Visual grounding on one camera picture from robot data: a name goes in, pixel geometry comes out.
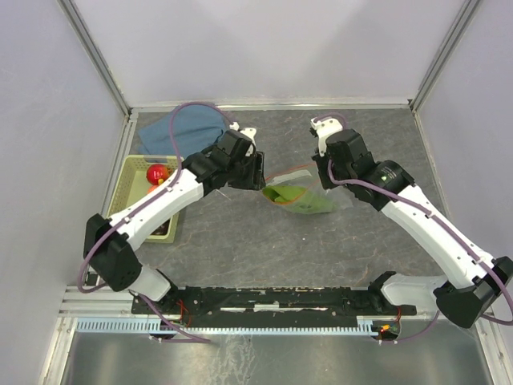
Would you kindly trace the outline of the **clear zip top bag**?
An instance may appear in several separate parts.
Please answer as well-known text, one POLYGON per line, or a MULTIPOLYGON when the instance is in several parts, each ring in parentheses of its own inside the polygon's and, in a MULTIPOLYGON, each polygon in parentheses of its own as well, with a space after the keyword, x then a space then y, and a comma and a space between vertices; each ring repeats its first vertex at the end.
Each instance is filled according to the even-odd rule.
POLYGON ((314 163, 267 176, 261 192, 272 205, 295 214, 333 213, 353 207, 345 190, 323 189, 314 163))

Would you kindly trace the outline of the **green lettuce leaves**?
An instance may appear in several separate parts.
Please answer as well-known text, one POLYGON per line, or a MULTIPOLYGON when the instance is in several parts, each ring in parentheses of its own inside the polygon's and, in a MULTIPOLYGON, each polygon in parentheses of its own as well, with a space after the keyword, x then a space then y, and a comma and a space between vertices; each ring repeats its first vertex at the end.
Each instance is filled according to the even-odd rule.
POLYGON ((265 187, 262 194, 273 205, 290 213, 331 213, 337 207, 330 199, 301 186, 271 185, 265 187))

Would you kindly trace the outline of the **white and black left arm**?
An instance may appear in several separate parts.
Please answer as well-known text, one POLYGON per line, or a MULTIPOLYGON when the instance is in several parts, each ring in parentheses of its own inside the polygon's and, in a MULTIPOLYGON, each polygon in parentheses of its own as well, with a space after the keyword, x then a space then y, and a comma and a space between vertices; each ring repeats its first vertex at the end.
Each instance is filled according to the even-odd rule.
POLYGON ((228 186, 259 191, 265 185, 264 154, 257 151, 255 128, 230 127, 218 143, 188 156, 173 174, 133 205, 87 221, 84 261, 115 292, 131 290, 149 299, 161 313, 176 307, 169 278, 143 265, 136 250, 165 221, 228 186))

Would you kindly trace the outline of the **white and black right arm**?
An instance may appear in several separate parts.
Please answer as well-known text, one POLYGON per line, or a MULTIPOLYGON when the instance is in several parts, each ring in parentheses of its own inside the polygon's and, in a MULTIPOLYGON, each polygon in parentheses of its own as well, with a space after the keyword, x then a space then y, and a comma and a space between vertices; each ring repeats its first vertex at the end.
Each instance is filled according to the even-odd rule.
POLYGON ((311 128, 313 154, 324 189, 347 188, 406 231, 437 263, 439 277, 391 274, 367 297, 371 310, 385 314, 396 305, 435 308, 456 326, 470 328, 488 309, 512 296, 512 260, 493 257, 468 239, 433 206, 414 178, 397 162, 376 161, 362 136, 341 125, 311 128))

